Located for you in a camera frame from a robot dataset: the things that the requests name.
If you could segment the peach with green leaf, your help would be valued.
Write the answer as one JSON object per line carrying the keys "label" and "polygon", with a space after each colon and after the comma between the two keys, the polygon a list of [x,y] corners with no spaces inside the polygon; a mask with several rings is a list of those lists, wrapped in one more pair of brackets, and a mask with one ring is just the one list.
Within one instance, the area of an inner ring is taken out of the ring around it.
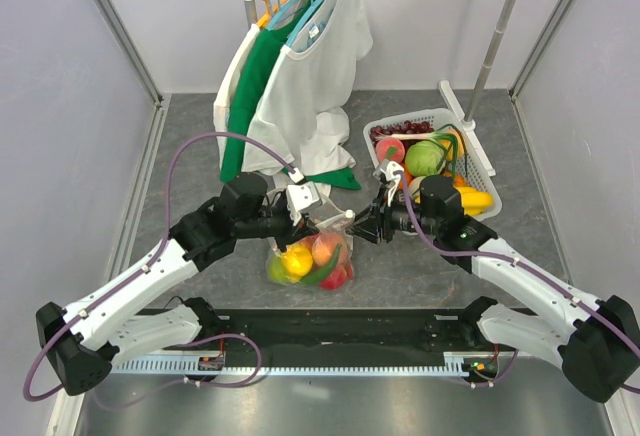
{"label": "peach with green leaf", "polygon": [[341,243],[344,243],[345,247],[339,264],[345,263],[349,256],[349,248],[346,239],[341,234],[334,232],[320,233],[314,240],[311,249],[314,263],[317,266],[324,266],[327,264],[334,253],[335,247]]}

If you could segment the red apple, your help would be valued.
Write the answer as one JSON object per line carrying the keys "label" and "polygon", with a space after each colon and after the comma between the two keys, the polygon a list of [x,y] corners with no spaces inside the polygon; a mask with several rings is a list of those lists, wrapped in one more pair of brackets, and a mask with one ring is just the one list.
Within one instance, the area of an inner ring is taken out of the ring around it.
{"label": "red apple", "polygon": [[338,265],[327,278],[325,278],[319,287],[327,290],[334,291],[343,286],[352,278],[352,268],[350,264]]}

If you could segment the clear zip top bag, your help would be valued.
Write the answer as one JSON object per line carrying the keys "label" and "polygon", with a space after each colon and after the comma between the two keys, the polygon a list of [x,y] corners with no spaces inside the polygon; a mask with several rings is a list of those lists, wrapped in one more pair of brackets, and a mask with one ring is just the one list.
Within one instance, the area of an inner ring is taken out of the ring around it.
{"label": "clear zip top bag", "polygon": [[318,287],[335,291],[354,279],[353,237],[347,229],[352,210],[339,209],[328,197],[310,213],[319,232],[288,245],[284,251],[271,242],[265,272],[269,281],[283,286]]}

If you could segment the green lime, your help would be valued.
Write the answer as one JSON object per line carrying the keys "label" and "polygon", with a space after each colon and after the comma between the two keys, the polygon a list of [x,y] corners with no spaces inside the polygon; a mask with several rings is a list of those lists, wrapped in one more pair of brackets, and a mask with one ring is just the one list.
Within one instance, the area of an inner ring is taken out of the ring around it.
{"label": "green lime", "polygon": [[287,285],[290,283],[288,272],[279,257],[273,257],[267,263],[267,277],[277,284]]}

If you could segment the yellow lemon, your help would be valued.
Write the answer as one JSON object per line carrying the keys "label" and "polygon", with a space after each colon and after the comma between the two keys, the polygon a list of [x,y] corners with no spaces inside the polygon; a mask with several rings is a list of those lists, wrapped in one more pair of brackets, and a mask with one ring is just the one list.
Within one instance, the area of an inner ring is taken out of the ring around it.
{"label": "yellow lemon", "polygon": [[304,244],[294,244],[281,255],[281,262],[287,273],[295,280],[305,277],[313,268],[311,251]]}

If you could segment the green cucumber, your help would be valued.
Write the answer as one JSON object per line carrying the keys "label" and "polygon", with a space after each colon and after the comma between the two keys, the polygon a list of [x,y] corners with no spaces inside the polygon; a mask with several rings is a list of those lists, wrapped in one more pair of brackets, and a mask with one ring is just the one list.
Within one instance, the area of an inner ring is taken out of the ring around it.
{"label": "green cucumber", "polygon": [[345,247],[344,243],[338,244],[335,247],[329,262],[324,266],[318,267],[315,270],[302,277],[299,281],[300,284],[305,286],[316,286],[323,282],[334,271],[336,266],[340,263],[341,255]]}

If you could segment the orange fruit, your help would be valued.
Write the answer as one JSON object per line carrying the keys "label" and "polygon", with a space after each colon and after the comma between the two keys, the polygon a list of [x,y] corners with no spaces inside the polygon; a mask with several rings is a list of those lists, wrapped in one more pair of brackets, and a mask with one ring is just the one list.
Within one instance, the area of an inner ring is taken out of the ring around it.
{"label": "orange fruit", "polygon": [[411,184],[412,180],[414,179],[414,177],[411,175],[411,173],[406,168],[403,168],[403,174],[404,174],[404,176],[401,178],[401,181],[399,183],[399,188],[400,189],[404,189],[405,187],[409,187],[409,185]]}

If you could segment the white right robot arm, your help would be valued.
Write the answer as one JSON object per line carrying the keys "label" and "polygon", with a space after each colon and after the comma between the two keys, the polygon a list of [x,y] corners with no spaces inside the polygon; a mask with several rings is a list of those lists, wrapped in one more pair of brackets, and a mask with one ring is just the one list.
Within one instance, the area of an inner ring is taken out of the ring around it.
{"label": "white right robot arm", "polygon": [[467,348],[487,343],[523,351],[559,368],[589,399],[604,403],[619,390],[632,391],[639,369],[639,324],[632,306],[618,296],[606,300],[576,289],[515,251],[497,233],[467,215],[460,189],[445,176],[428,176],[419,197],[396,199],[402,174],[383,178],[381,188],[350,228],[374,244],[395,232],[418,235],[449,263],[516,298],[529,314],[487,297],[467,307],[458,324]]}

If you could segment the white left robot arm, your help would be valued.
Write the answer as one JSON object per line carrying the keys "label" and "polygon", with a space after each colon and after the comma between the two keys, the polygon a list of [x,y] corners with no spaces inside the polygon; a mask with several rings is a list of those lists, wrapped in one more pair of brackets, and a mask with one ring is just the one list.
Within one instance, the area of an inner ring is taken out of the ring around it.
{"label": "white left robot arm", "polygon": [[287,186],[266,199],[266,180],[242,173],[220,195],[183,216],[167,236],[118,277],[66,306],[36,313],[42,350],[70,396],[100,384],[114,366],[155,350],[216,344],[224,324],[203,298],[142,315],[150,302],[231,254],[243,239],[272,238],[279,248],[316,233],[310,212],[322,198],[312,182]]}

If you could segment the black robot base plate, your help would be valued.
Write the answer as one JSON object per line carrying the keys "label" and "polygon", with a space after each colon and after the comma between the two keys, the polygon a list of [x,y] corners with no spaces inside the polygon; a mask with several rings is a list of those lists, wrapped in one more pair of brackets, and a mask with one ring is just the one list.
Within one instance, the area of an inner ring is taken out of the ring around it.
{"label": "black robot base plate", "polygon": [[488,342],[464,309],[227,309],[202,298],[185,305],[204,316],[200,355],[221,350],[255,366],[278,362],[437,363],[447,353],[488,366],[510,347]]}

